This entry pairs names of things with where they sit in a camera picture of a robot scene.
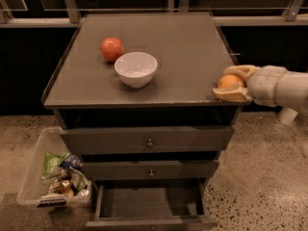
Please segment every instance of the floor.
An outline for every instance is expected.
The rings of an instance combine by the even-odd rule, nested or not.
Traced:
[[[14,202],[40,131],[57,125],[51,115],[0,116],[1,230],[85,229],[90,210],[55,215]],[[212,230],[308,230],[307,117],[286,126],[275,112],[241,113],[235,129],[205,190]]]

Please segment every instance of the speckled floor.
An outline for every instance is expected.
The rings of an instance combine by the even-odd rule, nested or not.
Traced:
[[[53,116],[0,116],[0,230],[55,230],[55,217],[69,220],[57,230],[84,230],[90,217],[84,211],[15,216],[20,210],[12,198],[39,133],[55,125]],[[308,118],[298,116],[285,126],[274,112],[241,113],[235,128],[205,191],[218,223],[212,230],[308,230]]]

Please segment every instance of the red apple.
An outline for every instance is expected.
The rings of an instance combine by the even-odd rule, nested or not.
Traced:
[[[118,38],[105,38],[102,41],[101,50],[104,59],[112,63],[124,54],[123,43]]]

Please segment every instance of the robotic hand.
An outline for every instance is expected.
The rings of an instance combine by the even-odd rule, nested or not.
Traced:
[[[284,124],[290,124],[298,113],[308,116],[308,73],[292,72],[274,65],[238,65],[227,67],[223,74],[241,77],[245,87],[234,84],[224,89],[213,89],[222,100],[253,100],[258,105],[282,106],[279,119]]]

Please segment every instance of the gray tabletop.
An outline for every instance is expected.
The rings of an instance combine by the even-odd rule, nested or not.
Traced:
[[[104,61],[103,39],[122,40],[125,53],[153,55],[159,68],[141,89],[123,84]],[[226,105],[212,88],[232,65],[208,13],[89,14],[44,105],[47,108]]]

